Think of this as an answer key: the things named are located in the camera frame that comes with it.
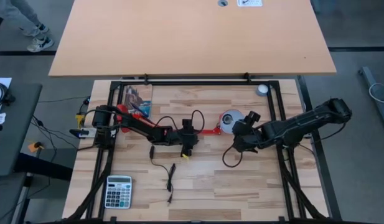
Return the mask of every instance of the calculator display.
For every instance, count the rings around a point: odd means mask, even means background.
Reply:
[[[130,178],[115,178],[115,177],[111,177],[111,178],[109,178],[109,182],[131,183],[131,179]]]

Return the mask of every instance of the person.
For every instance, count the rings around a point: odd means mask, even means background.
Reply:
[[[25,36],[33,37],[28,51],[40,52],[53,46],[54,41],[45,35],[49,28],[38,20],[26,0],[0,0],[0,17],[20,28]]]

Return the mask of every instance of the wooden table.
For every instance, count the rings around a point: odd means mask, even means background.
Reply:
[[[75,0],[49,75],[333,75],[309,0]]]
[[[279,83],[287,117],[302,113],[295,81],[279,80]],[[109,89],[110,81],[95,81],[89,109],[105,105]],[[268,101],[256,95],[255,86],[153,86],[151,119],[154,122],[171,115],[180,126],[182,118],[190,117],[193,110],[200,110],[209,129],[214,128],[221,113],[232,108],[243,114],[256,111],[261,115],[260,124],[270,120]],[[92,114],[88,115],[87,124],[91,118]],[[163,120],[163,125],[172,125],[165,122]],[[196,128],[201,124],[201,120],[194,119]],[[117,216],[119,221],[277,220],[279,216],[287,216],[274,147],[259,150],[258,154],[244,153],[241,164],[231,169],[222,164],[222,154],[232,144],[233,135],[199,136],[199,139],[189,161],[179,157],[180,146],[156,146],[156,163],[170,167],[175,162],[177,166],[173,178],[174,198],[167,206],[167,174],[150,163],[150,143],[134,132],[119,133],[111,174],[133,178],[133,199],[130,210],[106,209],[105,220],[111,216]],[[91,139],[82,140],[80,147],[91,144]],[[311,148],[308,141],[302,144]],[[77,154],[63,217],[72,214],[88,193],[96,154],[96,149]],[[234,164],[239,156],[232,150],[226,160]],[[318,210],[327,215],[314,156],[302,147],[296,148],[295,156],[302,190]],[[99,202],[100,192],[93,217],[97,216]]]

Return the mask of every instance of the black desk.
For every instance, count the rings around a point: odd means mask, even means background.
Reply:
[[[9,87],[16,101],[1,109],[1,113],[6,113],[6,120],[0,131],[0,176],[30,172],[70,181],[72,169],[20,153],[41,89],[40,84],[16,83],[15,80]]]

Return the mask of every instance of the calculator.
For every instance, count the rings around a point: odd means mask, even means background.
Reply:
[[[129,209],[131,206],[132,178],[124,175],[107,177],[105,208]]]

